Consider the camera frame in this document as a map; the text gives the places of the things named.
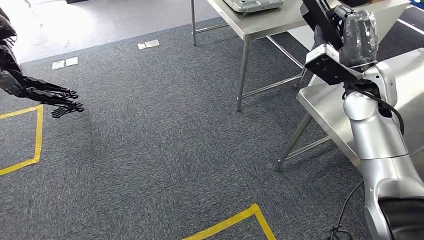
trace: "stainless steel table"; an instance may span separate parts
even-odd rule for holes
[[[230,26],[233,31],[244,41],[243,55],[241,58],[240,76],[237,89],[237,111],[241,110],[242,99],[269,90],[271,88],[280,86],[287,82],[297,80],[295,86],[299,86],[306,69],[303,64],[295,59],[286,49],[281,47],[271,36],[292,30],[290,34],[293,35],[299,42],[305,45],[304,40],[312,39],[312,31],[310,29],[300,29],[299,27],[306,25],[303,20],[300,7],[302,0],[285,0],[283,6],[276,9],[259,11],[255,13],[238,13],[233,11],[224,0],[207,0],[208,3],[215,9],[215,11],[226,21],[226,24],[196,29],[195,20],[195,4],[191,0],[191,23],[193,44],[196,45],[196,34],[209,30]],[[330,6],[340,4],[336,0],[328,0]],[[377,24],[379,28],[378,34],[382,39],[387,31],[393,26],[396,19],[400,16],[406,6],[409,4],[408,0],[385,0],[372,4],[367,4],[355,9],[369,10],[375,13]],[[299,68],[302,69],[300,74],[293,77],[278,81],[268,86],[261,87],[257,90],[243,94],[243,88],[246,78],[246,67],[249,54],[249,44],[251,40],[259,38],[268,38],[283,54],[289,57]]]
[[[225,26],[230,26],[234,32],[244,41],[243,55],[241,58],[240,79],[237,89],[237,111],[241,110],[243,98],[253,96],[296,79],[298,79],[298,81],[295,85],[299,86],[302,81],[302,76],[305,75],[306,69],[302,63],[294,58],[287,50],[281,47],[271,36],[306,25],[306,22],[303,20],[299,10],[302,5],[301,0],[285,0],[283,6],[280,8],[259,11],[255,13],[235,12],[224,2],[224,0],[207,1],[227,22],[227,24],[221,24],[196,30],[195,5],[194,0],[191,0],[193,44],[196,45],[196,34]],[[257,90],[243,94],[249,54],[249,44],[251,40],[259,38],[268,38],[283,54],[289,57],[299,68],[301,68],[302,71],[296,76],[289,77],[271,85],[261,87]]]
[[[418,174],[424,179],[424,48],[416,49],[384,61],[396,79],[397,104],[405,123],[404,139]],[[298,125],[286,149],[278,160],[283,160],[315,147],[327,140],[333,142],[359,168],[359,158],[352,136],[349,118],[343,111],[343,85],[327,85],[314,76],[308,87],[300,90],[297,99],[307,113]],[[311,119],[321,126],[328,137],[289,154]]]

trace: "wire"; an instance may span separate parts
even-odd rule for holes
[[[354,192],[364,183],[364,180],[360,181],[355,188],[349,193],[346,200],[343,203],[343,207],[341,208],[340,215],[338,216],[337,225],[333,226],[330,230],[330,236],[327,237],[326,240],[341,240],[341,238],[338,236],[338,234],[342,233],[349,237],[349,240],[353,240],[353,236],[350,232],[341,229],[342,226],[340,225],[340,222],[342,221],[343,213],[345,213],[346,204],[348,203],[349,199],[351,199]]]
[[[381,105],[385,106],[387,109],[389,109],[390,111],[392,111],[396,116],[397,119],[399,119],[399,128],[400,128],[400,132],[402,133],[402,135],[405,132],[405,123],[404,123],[404,119],[402,118],[401,114],[398,112],[398,110],[396,110],[394,107],[392,107],[390,104],[388,104],[387,102],[381,100],[380,98],[360,89],[359,87],[355,86],[353,83],[349,82],[349,81],[345,81],[345,83],[347,85],[349,85],[349,87],[353,88],[355,91],[369,97],[370,99],[373,99],[375,101],[377,101],[378,103],[380,103]]]

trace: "gray carpet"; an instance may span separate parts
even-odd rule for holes
[[[297,90],[288,84],[247,98],[236,112],[242,41],[220,28],[199,34],[193,47],[189,32],[182,26],[23,65],[28,75],[77,90],[86,111],[53,119],[54,108],[44,107],[40,162],[0,177],[0,239],[177,240],[252,203],[279,240],[326,237],[359,172],[333,143],[272,171],[305,113]],[[397,23],[379,58],[394,47],[422,47],[414,34]],[[160,46],[137,49],[154,39]],[[304,59],[289,34],[276,39]],[[79,64],[51,70],[69,56]],[[266,39],[252,43],[249,57],[246,91],[299,72]],[[0,103],[1,113],[34,105],[6,94]],[[33,151],[35,114],[14,119],[0,124],[2,166]],[[313,122],[299,146],[324,135]],[[363,202],[361,189],[342,221],[358,240],[370,238]],[[265,235],[249,218],[211,239]]]

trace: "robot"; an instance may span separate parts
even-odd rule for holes
[[[14,37],[17,37],[17,33],[9,17],[0,8],[0,88],[18,98],[57,106],[58,108],[51,112],[53,118],[84,111],[84,106],[74,101],[78,98],[76,91],[23,75],[12,51]]]
[[[306,68],[328,85],[344,84],[340,97],[360,158],[372,238],[424,239],[424,183],[404,142],[402,116],[393,108],[395,77],[377,61],[373,14],[330,8],[325,0],[303,0],[300,11],[314,30],[316,46],[306,56]]]

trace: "yellow tape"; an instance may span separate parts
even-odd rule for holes
[[[40,155],[41,155],[41,146],[42,146],[42,137],[43,137],[43,105],[28,107],[19,111],[14,111],[11,113],[6,113],[3,115],[0,115],[0,120],[13,117],[20,114],[25,114],[31,111],[37,111],[37,123],[35,127],[35,153],[34,157],[20,162],[18,164],[15,164],[13,166],[6,167],[4,169],[0,170],[0,176],[4,174],[8,174],[10,172],[16,171],[18,169],[21,169],[25,166],[38,163],[40,161]]]
[[[10,117],[13,117],[13,116],[16,116],[16,115],[19,115],[19,114],[24,114],[24,113],[28,113],[28,112],[31,112],[31,111],[35,111],[35,110],[38,110],[40,108],[42,109],[43,105],[32,106],[32,107],[28,107],[28,108],[25,108],[25,109],[22,109],[22,110],[19,110],[19,111],[6,113],[6,114],[3,114],[3,115],[0,115],[0,119],[10,118]]]
[[[37,106],[37,125],[35,127],[35,152],[34,159],[38,163],[41,155],[41,143],[43,138],[43,105]]]
[[[259,222],[260,227],[262,228],[262,231],[265,233],[266,239],[275,240],[276,237],[274,236],[273,231],[271,231],[271,228],[268,225],[267,220],[265,220],[264,215],[262,215],[262,212],[259,209],[258,205],[256,205],[256,203],[254,203],[252,205],[252,207],[257,208],[257,211],[254,213],[254,215],[256,216],[256,219]]]
[[[271,231],[270,226],[268,226],[267,221],[265,220],[264,216],[261,213],[261,210],[259,209],[259,206],[256,203],[252,204],[252,206],[250,206],[248,209],[246,209],[246,210],[244,210],[240,213],[237,213],[236,215],[234,215],[230,218],[227,218],[226,220],[224,220],[224,221],[222,221],[218,224],[215,224],[215,225],[209,227],[206,230],[200,231],[200,232],[194,234],[193,236],[189,236],[187,238],[184,238],[183,240],[202,240],[202,239],[208,238],[208,237],[210,237],[214,234],[221,232],[224,229],[227,229],[228,227],[230,227],[230,226],[232,226],[232,225],[234,225],[238,222],[241,222],[241,221],[247,219],[248,217],[250,217],[252,215],[256,216],[260,226],[263,229],[263,232],[266,235],[266,238],[268,240],[275,240],[276,238],[274,237],[274,234]]]

